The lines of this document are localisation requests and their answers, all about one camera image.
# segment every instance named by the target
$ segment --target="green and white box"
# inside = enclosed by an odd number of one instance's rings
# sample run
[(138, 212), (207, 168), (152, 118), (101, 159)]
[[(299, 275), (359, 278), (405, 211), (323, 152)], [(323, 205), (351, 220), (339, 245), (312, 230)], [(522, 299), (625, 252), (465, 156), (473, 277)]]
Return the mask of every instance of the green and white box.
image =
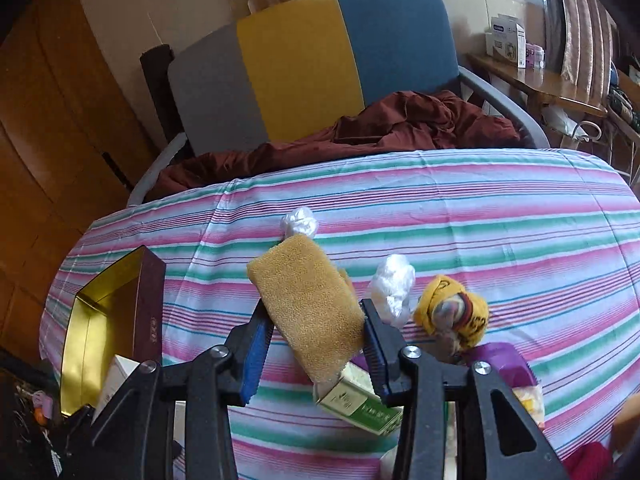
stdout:
[(314, 384), (314, 400), (322, 409), (376, 435), (387, 435), (402, 422), (402, 408), (382, 404), (369, 373), (353, 363), (347, 363), (335, 380)]

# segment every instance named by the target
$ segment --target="wooden wall panel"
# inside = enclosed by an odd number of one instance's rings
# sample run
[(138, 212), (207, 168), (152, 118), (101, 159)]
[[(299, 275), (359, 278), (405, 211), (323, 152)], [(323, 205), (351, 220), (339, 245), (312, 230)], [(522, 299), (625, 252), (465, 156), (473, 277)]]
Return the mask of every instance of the wooden wall panel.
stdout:
[(130, 182), (158, 154), (107, 66), (79, 0), (37, 0), (36, 32), (78, 127)]
[(79, 0), (33, 0), (0, 45), (0, 346), (36, 362), (50, 282), (156, 154)]
[(66, 108), (44, 57), (32, 5), (0, 47), (0, 119), (7, 136), (47, 196), (55, 201), (94, 148)]
[(37, 363), (40, 359), (38, 331), (43, 309), (41, 301), (19, 286), (15, 287), (0, 341), (6, 350), (29, 363)]
[(93, 152), (56, 201), (56, 212), (69, 226), (84, 232), (94, 220), (123, 209), (128, 197), (125, 187)]

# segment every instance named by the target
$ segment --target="gray chair armrest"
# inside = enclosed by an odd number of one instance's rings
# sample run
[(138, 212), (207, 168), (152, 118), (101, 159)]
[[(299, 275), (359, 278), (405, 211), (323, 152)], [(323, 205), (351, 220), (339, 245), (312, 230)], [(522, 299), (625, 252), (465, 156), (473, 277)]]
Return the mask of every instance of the gray chair armrest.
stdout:
[(544, 131), (542, 131), (542, 128), (533, 117), (527, 114), (526, 111), (520, 108), (505, 94), (491, 86), (481, 77), (478, 77), (463, 66), (459, 67), (459, 69), (460, 82), (478, 93), (492, 107), (498, 110), (507, 119), (510, 119), (514, 126), (519, 128), (521, 133), (524, 134), (524, 140), (527, 148), (550, 147)]
[(158, 155), (158, 158), (153, 161), (149, 169), (140, 178), (136, 187), (133, 188), (129, 200), (127, 200), (127, 207), (132, 207), (142, 204), (145, 199), (145, 195), (158, 181), (158, 175), (164, 168), (166, 168), (171, 162), (172, 158), (180, 151), (180, 148), (187, 142), (187, 134), (184, 132), (177, 134), (167, 147), (162, 150), (162, 153)]

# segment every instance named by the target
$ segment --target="maroon comforter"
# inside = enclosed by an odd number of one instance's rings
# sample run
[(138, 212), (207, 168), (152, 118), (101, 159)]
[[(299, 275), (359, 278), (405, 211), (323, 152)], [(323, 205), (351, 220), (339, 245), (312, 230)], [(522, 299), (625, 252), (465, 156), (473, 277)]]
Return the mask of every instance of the maroon comforter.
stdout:
[(395, 92), (356, 117), (341, 117), (295, 142), (266, 142), (250, 152), (206, 153), (169, 166), (146, 198), (352, 156), (523, 145), (510, 120), (487, 116), (452, 92)]

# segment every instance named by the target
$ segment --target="gold-lined box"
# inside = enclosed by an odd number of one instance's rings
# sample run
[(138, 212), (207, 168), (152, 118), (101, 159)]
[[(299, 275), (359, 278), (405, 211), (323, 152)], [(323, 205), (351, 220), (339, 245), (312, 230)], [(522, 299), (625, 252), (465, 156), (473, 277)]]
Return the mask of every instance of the gold-lined box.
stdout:
[(114, 355), (162, 359), (165, 263), (145, 246), (104, 269), (76, 294), (66, 330), (60, 407), (96, 406)]

